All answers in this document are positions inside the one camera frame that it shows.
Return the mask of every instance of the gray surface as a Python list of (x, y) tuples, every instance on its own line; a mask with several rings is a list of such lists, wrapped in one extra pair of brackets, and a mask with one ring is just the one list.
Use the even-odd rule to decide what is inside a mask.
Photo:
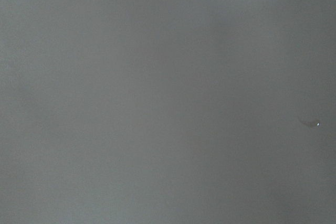
[(0, 223), (336, 223), (335, 0), (0, 7)]

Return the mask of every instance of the gray background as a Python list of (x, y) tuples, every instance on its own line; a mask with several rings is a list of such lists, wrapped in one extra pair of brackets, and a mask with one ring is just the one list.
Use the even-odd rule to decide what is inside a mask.
[(0, 7), (1, 223), (336, 223), (335, 0)]

